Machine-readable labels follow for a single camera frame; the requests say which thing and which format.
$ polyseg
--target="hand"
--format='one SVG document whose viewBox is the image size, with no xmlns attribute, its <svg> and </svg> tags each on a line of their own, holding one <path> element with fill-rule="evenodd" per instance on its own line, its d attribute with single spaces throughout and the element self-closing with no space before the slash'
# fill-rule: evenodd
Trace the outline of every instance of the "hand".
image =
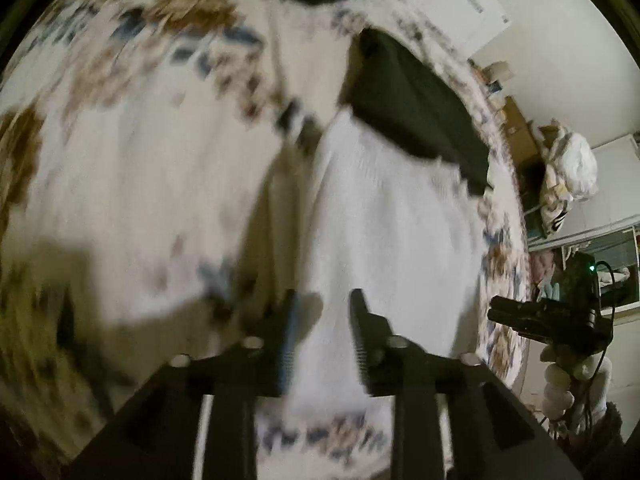
<svg viewBox="0 0 640 480">
<path fill-rule="evenodd" d="M 577 356 L 567 346 L 548 345 L 540 354 L 542 362 L 552 362 L 545 370 L 546 386 L 542 412 L 550 421 L 559 420 L 574 405 L 575 397 L 579 404 L 574 410 L 568 429 L 574 433 L 585 430 L 584 406 L 586 396 L 582 393 L 586 383 L 593 377 L 602 354 L 584 358 Z M 595 425 L 607 411 L 607 390 L 611 382 L 611 361 L 605 357 L 594 377 L 589 390 L 591 423 Z"/>
</svg>

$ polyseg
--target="floral pattern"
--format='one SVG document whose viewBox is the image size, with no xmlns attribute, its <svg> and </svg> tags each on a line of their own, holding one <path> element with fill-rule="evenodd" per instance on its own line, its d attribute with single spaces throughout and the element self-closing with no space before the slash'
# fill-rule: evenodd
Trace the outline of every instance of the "floral pattern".
<svg viewBox="0 0 640 480">
<path fill-rule="evenodd" d="M 476 351 L 513 384 L 522 342 L 486 318 L 495 294 L 529 288 L 513 165 L 482 86 L 424 15 L 404 0 L 55 0 L 0 90 L 0 404 L 26 416 L 47 476 L 172 353 L 218 351 L 241 334 L 232 312 L 270 311 L 260 188 L 294 115 L 312 152 L 367 25 L 441 76 L 490 147 Z M 368 412 L 258 418 L 259 463 L 314 456 L 327 478 L 388 465 L 390 431 Z"/>
</svg>

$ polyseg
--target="floral fabric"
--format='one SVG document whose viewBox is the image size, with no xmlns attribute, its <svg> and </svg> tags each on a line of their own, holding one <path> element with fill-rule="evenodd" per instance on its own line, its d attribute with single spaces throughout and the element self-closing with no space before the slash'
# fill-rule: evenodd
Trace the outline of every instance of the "floral fabric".
<svg viewBox="0 0 640 480">
<path fill-rule="evenodd" d="M 522 342 L 486 318 L 493 295 L 529 288 L 513 165 L 424 15 L 403 0 L 56 0 L 0 89 L 0 404 L 48 476 L 162 363 L 219 351 L 271 308 L 262 183 L 293 108 L 319 131 L 335 115 L 366 25 L 430 65 L 490 147 L 477 353 L 513 384 Z M 328 478 L 359 478 L 388 461 L 370 413 L 261 420 L 259 463 L 313 453 Z"/>
</svg>

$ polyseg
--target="white garment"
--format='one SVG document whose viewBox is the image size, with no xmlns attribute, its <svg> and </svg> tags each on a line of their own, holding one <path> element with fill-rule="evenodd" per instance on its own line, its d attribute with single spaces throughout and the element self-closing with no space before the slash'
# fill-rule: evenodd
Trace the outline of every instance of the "white garment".
<svg viewBox="0 0 640 480">
<path fill-rule="evenodd" d="M 452 356 L 475 348 L 482 223 L 457 167 L 408 156 L 346 108 L 322 134 L 310 168 L 300 162 L 288 171 L 296 184 L 281 173 L 270 195 L 272 211 L 278 204 L 291 210 L 293 198 L 286 197 L 295 190 L 299 203 L 298 229 L 287 231 L 299 233 L 297 261 L 289 267 L 302 297 L 303 339 L 287 413 L 344 413 L 371 402 L 349 324 L 354 288 L 364 290 L 370 310 L 387 317 L 395 333 L 428 352 Z M 277 226 L 274 241 L 287 246 Z M 276 261 L 282 267 L 283 259 Z"/>
</svg>

